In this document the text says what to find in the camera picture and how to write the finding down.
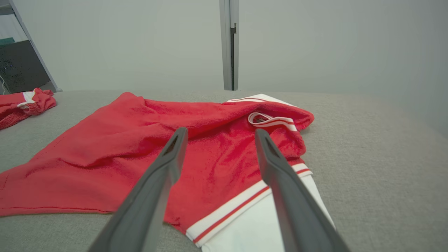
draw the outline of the red terry cloth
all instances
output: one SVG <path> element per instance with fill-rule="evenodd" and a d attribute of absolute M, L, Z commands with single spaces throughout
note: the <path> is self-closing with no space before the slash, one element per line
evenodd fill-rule
<path fill-rule="evenodd" d="M 258 168 L 254 132 L 270 134 L 296 173 L 299 131 L 314 116 L 266 95 L 224 103 L 146 100 L 124 93 L 68 129 L 28 163 L 0 174 L 0 216 L 31 213 L 110 213 L 179 127 L 188 128 L 180 179 L 164 221 L 202 242 L 269 189 Z"/>
<path fill-rule="evenodd" d="M 30 92 L 0 96 L 0 130 L 56 106 L 52 95 L 51 90 L 37 87 Z"/>

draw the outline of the white stripe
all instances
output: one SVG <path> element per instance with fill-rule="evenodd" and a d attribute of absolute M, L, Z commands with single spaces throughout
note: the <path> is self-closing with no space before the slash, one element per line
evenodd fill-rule
<path fill-rule="evenodd" d="M 298 172 L 303 169 L 307 169 L 308 167 L 305 164 L 297 164 L 292 166 L 293 170 L 295 172 Z M 298 177 L 304 177 L 307 175 L 313 174 L 311 171 L 306 171 L 298 174 Z M 251 187 L 247 188 L 231 200 L 224 203 L 222 206 L 220 206 L 217 210 L 213 211 L 209 215 L 205 216 L 198 222 L 194 223 L 191 227 L 187 229 L 186 236 L 190 238 L 190 240 L 196 239 L 200 234 L 202 234 L 207 228 L 218 222 L 220 219 L 222 219 L 224 216 L 226 216 L 228 213 L 233 211 L 235 208 L 237 208 L 239 205 L 241 205 L 243 202 L 248 200 L 250 197 L 261 191 L 267 187 L 266 183 L 263 180 L 258 181 Z M 213 230 L 211 230 L 207 235 L 202 237 L 196 245 L 198 247 L 202 246 L 209 238 L 211 238 L 214 234 L 216 234 L 218 231 L 220 231 L 222 228 L 224 228 L 228 223 L 230 223 L 232 220 L 234 220 L 236 217 L 238 217 L 241 213 L 246 211 L 248 208 L 250 208 L 252 205 L 260 201 L 263 197 L 269 195 L 272 193 L 271 189 L 269 188 L 256 198 L 252 199 L 249 203 L 247 203 L 244 207 L 236 211 L 232 216 L 229 216 L 227 220 L 223 221 L 221 224 L 219 224 L 217 227 L 215 227 Z"/>
<path fill-rule="evenodd" d="M 263 121 L 263 122 L 254 122 L 254 119 L 256 116 L 263 116 L 263 117 L 267 118 L 267 120 Z M 249 115 L 247 120 L 249 121 L 250 124 L 254 125 L 255 127 L 265 128 L 265 127 L 271 127 L 271 126 L 275 126 L 275 125 L 285 125 L 289 130 L 297 131 L 297 128 L 294 124 L 289 124 L 289 123 L 285 122 L 285 121 L 287 121 L 287 122 L 294 123 L 294 120 L 291 118 L 288 118 L 288 117 L 274 117 L 273 118 L 266 114 L 254 112 Z"/>
<path fill-rule="evenodd" d="M 327 215 L 325 205 L 320 198 L 312 176 L 308 175 L 300 179 Z M 284 252 L 275 200 L 272 194 L 247 209 L 203 244 L 201 249 L 203 252 Z"/>
<path fill-rule="evenodd" d="M 258 99 L 262 99 L 262 100 L 265 100 L 265 101 L 278 102 L 278 103 L 282 103 L 282 104 L 285 104 L 285 105 L 289 105 L 289 106 L 293 106 L 293 107 L 298 108 L 297 106 L 294 106 L 294 105 L 289 104 L 287 102 L 284 102 L 282 100 L 276 99 L 274 97 L 267 96 L 265 94 L 258 94 L 258 95 L 254 95 L 254 96 L 244 97 L 244 98 L 242 98 L 240 100 L 228 100 L 227 102 L 240 102 L 240 101 L 263 102 L 262 100 L 255 100 L 255 99 L 251 99 L 251 98 L 258 98 Z"/>
<path fill-rule="evenodd" d="M 322 212 L 327 216 L 330 223 L 333 225 L 334 228 L 336 228 L 332 217 L 330 216 L 330 213 L 328 212 L 327 208 L 325 207 L 325 204 L 322 201 L 322 198 L 320 197 L 319 190 L 317 190 L 316 183 L 314 182 L 313 178 L 311 176 L 302 177 L 302 182 L 305 184 L 306 188 L 310 192 L 310 194 L 313 196 L 314 200 L 316 201 L 317 205 L 322 209 Z"/>

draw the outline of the gray table surface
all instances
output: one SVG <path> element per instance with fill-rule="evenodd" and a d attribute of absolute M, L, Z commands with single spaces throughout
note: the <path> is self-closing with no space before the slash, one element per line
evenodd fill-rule
<path fill-rule="evenodd" d="M 0 172 L 27 162 L 122 91 L 65 91 L 58 105 L 0 130 Z M 248 91 L 133 91 L 147 99 L 224 102 Z M 303 156 L 334 223 L 353 251 L 447 251 L 448 140 L 401 110 L 362 96 L 265 94 L 311 111 Z M 84 252 L 111 215 L 0 218 L 0 251 Z M 158 251 L 199 251 L 164 225 Z"/>

